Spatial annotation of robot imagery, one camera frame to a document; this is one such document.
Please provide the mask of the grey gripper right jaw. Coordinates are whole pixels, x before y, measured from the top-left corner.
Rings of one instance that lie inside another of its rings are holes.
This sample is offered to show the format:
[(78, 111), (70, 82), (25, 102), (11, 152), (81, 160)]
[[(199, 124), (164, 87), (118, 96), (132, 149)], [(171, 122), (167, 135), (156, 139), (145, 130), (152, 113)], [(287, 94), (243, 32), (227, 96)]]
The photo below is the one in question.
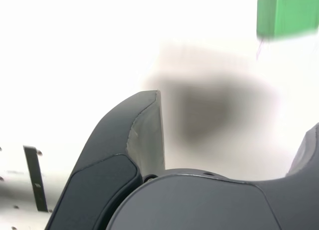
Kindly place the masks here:
[(316, 230), (319, 227), (319, 128), (307, 131), (288, 174), (239, 181), (174, 173), (130, 194), (109, 230)]

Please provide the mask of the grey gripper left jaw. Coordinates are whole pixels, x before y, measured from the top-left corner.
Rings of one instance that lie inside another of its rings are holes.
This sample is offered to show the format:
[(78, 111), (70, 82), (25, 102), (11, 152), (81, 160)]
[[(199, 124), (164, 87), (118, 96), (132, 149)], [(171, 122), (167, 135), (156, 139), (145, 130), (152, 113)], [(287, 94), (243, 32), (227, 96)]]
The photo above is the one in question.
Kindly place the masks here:
[(164, 170), (160, 92), (142, 91), (118, 104), (97, 124), (46, 228), (104, 230), (144, 177)]

